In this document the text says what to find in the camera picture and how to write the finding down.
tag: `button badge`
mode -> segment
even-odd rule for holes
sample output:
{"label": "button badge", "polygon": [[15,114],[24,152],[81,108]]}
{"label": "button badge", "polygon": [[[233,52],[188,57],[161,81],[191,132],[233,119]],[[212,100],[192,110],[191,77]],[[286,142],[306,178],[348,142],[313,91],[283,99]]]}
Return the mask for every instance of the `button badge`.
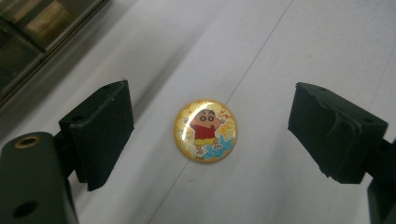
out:
{"label": "button badge", "polygon": [[236,121],[226,105],[198,100],[177,115],[174,137],[180,151],[193,161],[219,161],[236,143]]}

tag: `red shirt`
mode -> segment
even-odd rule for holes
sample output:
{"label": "red shirt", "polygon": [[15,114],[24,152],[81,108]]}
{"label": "red shirt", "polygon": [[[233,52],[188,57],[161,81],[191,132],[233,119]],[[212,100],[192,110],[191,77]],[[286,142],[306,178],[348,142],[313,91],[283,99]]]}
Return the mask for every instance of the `red shirt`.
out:
{"label": "red shirt", "polygon": [[190,125],[195,130],[195,139],[215,138],[215,128],[206,128],[199,125]]}

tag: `blue wave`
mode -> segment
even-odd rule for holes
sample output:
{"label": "blue wave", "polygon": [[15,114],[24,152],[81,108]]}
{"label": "blue wave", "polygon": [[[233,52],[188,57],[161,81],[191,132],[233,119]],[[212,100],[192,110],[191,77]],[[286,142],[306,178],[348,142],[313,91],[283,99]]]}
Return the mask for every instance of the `blue wave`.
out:
{"label": "blue wave", "polygon": [[224,136],[221,135],[219,137],[219,143],[221,144],[221,147],[220,148],[216,148],[216,149],[214,149],[213,146],[206,146],[207,152],[204,155],[204,158],[206,160],[210,159],[210,158],[213,158],[213,157],[220,158],[220,157],[222,157],[224,155],[224,153],[227,150],[230,150],[230,149],[233,148],[233,138],[230,138],[228,141],[225,141],[224,140]]}

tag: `white table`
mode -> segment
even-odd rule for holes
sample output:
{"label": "white table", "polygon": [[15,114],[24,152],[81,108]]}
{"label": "white table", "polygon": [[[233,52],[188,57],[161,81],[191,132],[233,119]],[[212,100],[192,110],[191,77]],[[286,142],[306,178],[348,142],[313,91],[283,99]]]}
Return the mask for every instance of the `white table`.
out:
{"label": "white table", "polygon": [[[58,121],[99,87],[129,80],[135,130],[104,187],[72,175],[81,224],[370,223],[366,176],[340,185],[287,130],[295,84],[323,86],[396,136],[396,3],[113,0],[0,111],[0,145]],[[211,98],[235,114],[225,160],[189,161],[179,109]]]}

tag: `cartoon illustration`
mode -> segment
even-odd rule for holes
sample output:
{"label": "cartoon illustration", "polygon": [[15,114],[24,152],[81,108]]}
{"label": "cartoon illustration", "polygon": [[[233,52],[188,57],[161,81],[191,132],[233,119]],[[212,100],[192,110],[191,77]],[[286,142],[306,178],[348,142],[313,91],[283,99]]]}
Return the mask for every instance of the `cartoon illustration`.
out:
{"label": "cartoon illustration", "polygon": [[198,112],[190,122],[190,126],[195,131],[194,144],[197,154],[202,154],[202,147],[209,145],[214,149],[221,147],[219,139],[216,137],[216,130],[224,124],[225,120],[216,117],[213,110],[203,109]]}

